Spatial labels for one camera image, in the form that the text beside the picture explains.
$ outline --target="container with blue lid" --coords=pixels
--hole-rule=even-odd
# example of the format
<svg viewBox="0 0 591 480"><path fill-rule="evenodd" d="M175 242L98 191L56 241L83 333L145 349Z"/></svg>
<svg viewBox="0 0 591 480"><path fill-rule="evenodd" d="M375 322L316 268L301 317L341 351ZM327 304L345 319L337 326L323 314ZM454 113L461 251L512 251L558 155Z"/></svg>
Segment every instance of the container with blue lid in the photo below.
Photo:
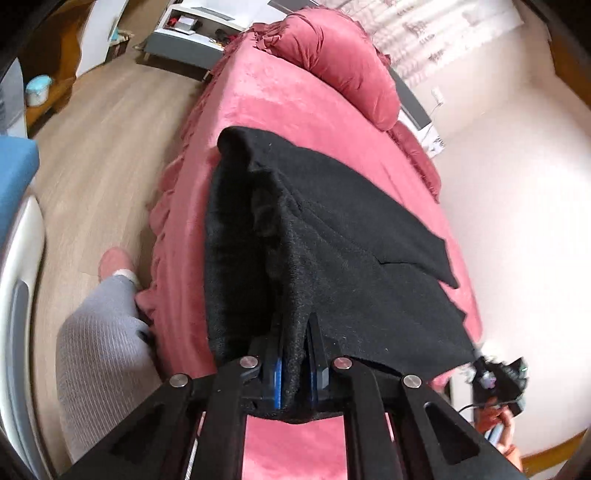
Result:
<svg viewBox="0 0 591 480"><path fill-rule="evenodd" d="M39 75L27 83L25 88L25 97L28 106L39 106L47 101L49 96L49 86L53 80L49 75Z"/></svg>

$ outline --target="black cable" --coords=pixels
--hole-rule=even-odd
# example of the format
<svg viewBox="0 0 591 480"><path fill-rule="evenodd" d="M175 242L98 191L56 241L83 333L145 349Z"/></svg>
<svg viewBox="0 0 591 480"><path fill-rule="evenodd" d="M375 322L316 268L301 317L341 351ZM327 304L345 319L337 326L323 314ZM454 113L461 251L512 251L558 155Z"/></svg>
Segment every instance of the black cable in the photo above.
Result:
<svg viewBox="0 0 591 480"><path fill-rule="evenodd" d="M517 403L517 400L500 401L498 403L471 403L470 405L460 408L457 412L462 413L469 408L502 407L504 405L511 405L512 403Z"/></svg>

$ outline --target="patterned curtain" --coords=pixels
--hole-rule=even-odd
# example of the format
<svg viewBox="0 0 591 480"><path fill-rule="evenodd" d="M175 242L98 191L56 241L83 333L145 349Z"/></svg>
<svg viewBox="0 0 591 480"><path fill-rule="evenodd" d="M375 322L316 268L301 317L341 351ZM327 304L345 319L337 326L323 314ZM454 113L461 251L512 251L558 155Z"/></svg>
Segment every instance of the patterned curtain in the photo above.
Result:
<svg viewBox="0 0 591 480"><path fill-rule="evenodd" d="M358 20L409 86L518 27L511 0L316 0Z"/></svg>

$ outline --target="blue cushion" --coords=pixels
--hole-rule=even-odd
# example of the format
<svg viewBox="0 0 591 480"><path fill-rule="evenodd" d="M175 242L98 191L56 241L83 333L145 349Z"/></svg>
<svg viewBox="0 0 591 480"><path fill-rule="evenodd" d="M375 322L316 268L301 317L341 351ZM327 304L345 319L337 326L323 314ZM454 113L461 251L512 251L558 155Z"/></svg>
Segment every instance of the blue cushion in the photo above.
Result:
<svg viewBox="0 0 591 480"><path fill-rule="evenodd" d="M22 196L38 168L36 142L0 135L0 246L7 241Z"/></svg>

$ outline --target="pink slipper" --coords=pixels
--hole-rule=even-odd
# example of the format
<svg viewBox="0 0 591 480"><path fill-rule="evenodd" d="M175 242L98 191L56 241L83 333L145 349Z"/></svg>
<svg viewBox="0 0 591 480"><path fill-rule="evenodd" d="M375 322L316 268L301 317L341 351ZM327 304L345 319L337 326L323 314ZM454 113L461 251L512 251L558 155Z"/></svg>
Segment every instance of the pink slipper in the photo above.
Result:
<svg viewBox="0 0 591 480"><path fill-rule="evenodd" d="M129 254L120 247L109 248L99 261L99 279L103 281L114 275L122 275L130 279L137 289L141 289L138 277L135 275L134 263Z"/></svg>

